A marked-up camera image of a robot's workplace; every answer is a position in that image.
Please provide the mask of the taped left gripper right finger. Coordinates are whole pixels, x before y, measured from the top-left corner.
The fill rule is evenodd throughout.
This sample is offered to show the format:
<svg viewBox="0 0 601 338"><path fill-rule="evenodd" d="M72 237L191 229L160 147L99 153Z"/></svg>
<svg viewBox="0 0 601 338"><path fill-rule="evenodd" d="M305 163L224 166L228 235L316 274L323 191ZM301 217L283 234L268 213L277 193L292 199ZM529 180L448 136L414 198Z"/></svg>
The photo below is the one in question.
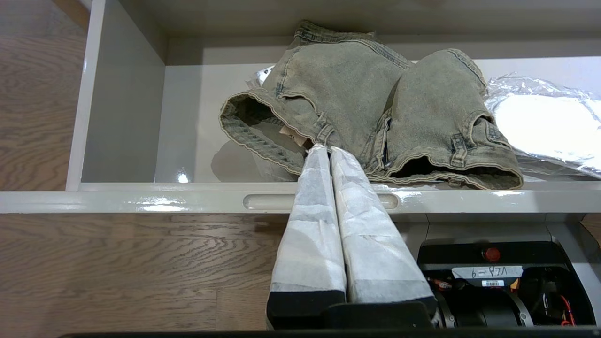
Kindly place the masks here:
<svg viewBox="0 0 601 338"><path fill-rule="evenodd" d="M331 170L350 301L417 301L433 316L433 291L358 160L333 147Z"/></svg>

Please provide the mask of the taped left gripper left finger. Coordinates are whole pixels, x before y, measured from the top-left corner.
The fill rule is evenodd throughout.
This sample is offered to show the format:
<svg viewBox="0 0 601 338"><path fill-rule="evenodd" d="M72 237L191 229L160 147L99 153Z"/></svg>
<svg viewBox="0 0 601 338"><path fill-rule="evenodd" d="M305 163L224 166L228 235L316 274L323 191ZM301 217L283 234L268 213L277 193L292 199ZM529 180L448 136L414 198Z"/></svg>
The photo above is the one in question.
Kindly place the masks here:
<svg viewBox="0 0 601 338"><path fill-rule="evenodd" d="M328 150L309 149L272 271L269 329L321 329L346 302L347 278Z"/></svg>

